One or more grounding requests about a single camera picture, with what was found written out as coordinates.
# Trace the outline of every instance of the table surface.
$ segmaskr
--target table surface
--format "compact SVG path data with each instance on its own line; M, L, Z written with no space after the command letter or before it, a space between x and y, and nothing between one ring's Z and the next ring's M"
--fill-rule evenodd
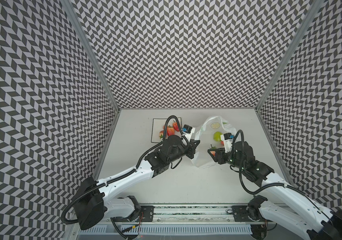
M144 151L155 145L151 143L153 118L168 118L170 115L181 117L182 124L194 127L199 127L212 115L225 118L236 129L243 130L244 138L253 147L256 159L283 177L254 109L124 109L120 113L99 178L115 175L136 165ZM245 177L243 181L248 189L258 189ZM200 169L187 157L175 169L168 169L150 180L140 182L118 197L129 195L135 196L141 204L248 203L253 198L243 190L238 174L230 170L227 164ZM283 203L266 191L260 195L274 203Z

